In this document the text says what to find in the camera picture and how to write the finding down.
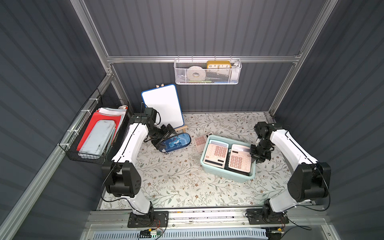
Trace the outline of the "mint green storage box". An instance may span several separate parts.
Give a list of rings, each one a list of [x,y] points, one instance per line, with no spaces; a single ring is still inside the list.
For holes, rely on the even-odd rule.
[[[210,166],[210,165],[207,165],[207,164],[203,163],[203,157],[205,155],[205,152],[206,152],[206,149],[208,147],[208,144],[209,144],[210,140],[223,141],[223,142],[226,142],[226,143],[229,144],[229,146],[228,146],[229,151],[228,151],[228,155],[227,155],[227,162],[226,162],[226,165],[225,165],[224,169],[213,167],[213,166]],[[229,158],[230,158],[230,152],[231,152],[231,148],[232,148],[233,144],[251,147],[251,145],[248,144],[248,143],[244,143],[244,142],[240,142],[240,141],[235,141],[235,140],[231,140],[231,139],[220,137],[220,136],[216,136],[216,135],[209,136],[208,139],[207,139],[207,143],[205,145],[205,148],[203,150],[202,157],[201,157],[201,165],[202,165],[203,169],[207,173],[214,174],[214,175],[226,178],[226,179],[234,180],[234,181],[239,182],[239,183],[244,183],[244,182],[246,182],[248,180],[252,180],[255,177],[255,174],[256,174],[256,163],[251,163],[251,171],[248,174],[240,172],[240,171],[235,171],[235,170],[229,169]]]

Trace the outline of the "small pink calculator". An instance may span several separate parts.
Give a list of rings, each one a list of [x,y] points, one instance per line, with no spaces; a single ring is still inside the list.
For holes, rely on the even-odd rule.
[[[194,142],[197,148],[204,148],[210,134],[205,134],[194,138]]]

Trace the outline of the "teal calculator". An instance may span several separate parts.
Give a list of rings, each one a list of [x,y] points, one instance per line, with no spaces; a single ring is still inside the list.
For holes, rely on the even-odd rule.
[[[228,143],[223,142],[223,141],[218,141],[218,140],[210,140],[209,143],[210,144],[215,144],[215,145],[220,145],[220,146],[226,146],[226,147],[229,146]]]

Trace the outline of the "pink calculator back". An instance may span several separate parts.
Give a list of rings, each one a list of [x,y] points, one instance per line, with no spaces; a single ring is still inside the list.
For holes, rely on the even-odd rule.
[[[203,157],[203,163],[224,169],[227,162],[228,145],[209,143]]]

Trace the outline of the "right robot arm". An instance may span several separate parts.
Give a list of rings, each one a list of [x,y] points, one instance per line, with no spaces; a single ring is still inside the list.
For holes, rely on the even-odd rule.
[[[258,122],[254,126],[258,139],[251,145],[252,162],[263,163],[272,158],[272,151],[278,148],[286,158],[293,172],[287,188],[271,199],[265,200],[261,219],[266,224],[285,224],[285,212],[305,202],[330,197],[331,167],[312,157],[281,124]]]

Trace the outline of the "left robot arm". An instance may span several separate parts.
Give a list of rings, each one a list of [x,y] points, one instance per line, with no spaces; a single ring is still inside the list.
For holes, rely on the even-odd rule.
[[[102,187],[115,197],[103,202],[127,202],[131,208],[129,228],[152,227],[162,222],[154,212],[153,203],[141,191],[142,177],[136,168],[139,150],[145,141],[150,140],[160,152],[166,149],[165,141],[176,131],[172,125],[156,124],[156,116],[136,115],[129,120],[124,140],[109,162],[102,165],[104,181]]]

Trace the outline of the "blue dinosaur pencil case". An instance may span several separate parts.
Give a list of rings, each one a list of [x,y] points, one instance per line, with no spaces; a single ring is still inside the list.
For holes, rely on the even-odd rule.
[[[192,139],[188,133],[182,133],[172,136],[161,142],[160,152],[168,153],[187,147]]]

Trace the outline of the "blue framed whiteboard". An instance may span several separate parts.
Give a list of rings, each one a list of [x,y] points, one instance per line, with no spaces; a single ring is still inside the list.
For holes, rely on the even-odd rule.
[[[160,126],[170,124],[176,129],[185,124],[174,84],[143,91],[141,96],[147,107],[154,108],[160,114],[156,119]]]

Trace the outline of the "white tape roll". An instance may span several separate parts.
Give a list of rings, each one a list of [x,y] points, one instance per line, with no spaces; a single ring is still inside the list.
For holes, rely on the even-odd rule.
[[[206,79],[206,70],[199,66],[192,66],[186,70],[186,76],[191,82],[200,82]]]

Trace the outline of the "red folder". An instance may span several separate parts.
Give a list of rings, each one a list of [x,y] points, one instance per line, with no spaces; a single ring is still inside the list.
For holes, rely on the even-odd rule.
[[[98,109],[93,113],[85,133],[77,146],[77,151],[100,155],[106,147],[111,146],[125,115],[126,113],[119,109]]]

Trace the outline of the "grey document case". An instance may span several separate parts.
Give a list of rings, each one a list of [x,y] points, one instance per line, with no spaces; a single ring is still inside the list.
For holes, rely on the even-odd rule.
[[[104,150],[111,145],[115,135],[116,123],[113,120],[99,120],[80,148],[78,154],[81,158],[97,159]]]

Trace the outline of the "white mesh wall basket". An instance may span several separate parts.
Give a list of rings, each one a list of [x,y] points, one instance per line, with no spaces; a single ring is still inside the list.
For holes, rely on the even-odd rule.
[[[207,61],[231,62],[231,69],[207,69]],[[199,66],[206,70],[206,79],[200,82],[191,82],[186,76],[186,70],[192,66]],[[174,60],[175,82],[178,85],[236,85],[240,79],[242,62],[239,59],[218,59],[218,58],[177,58]]]

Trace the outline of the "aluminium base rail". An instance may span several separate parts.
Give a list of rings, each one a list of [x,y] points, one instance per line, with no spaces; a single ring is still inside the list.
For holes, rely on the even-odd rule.
[[[248,227],[246,217],[248,207],[167,209],[169,224],[167,229],[241,228]],[[85,231],[127,230],[130,210],[91,211]],[[326,212],[315,212],[303,207],[288,210],[288,218],[301,226],[330,224]]]

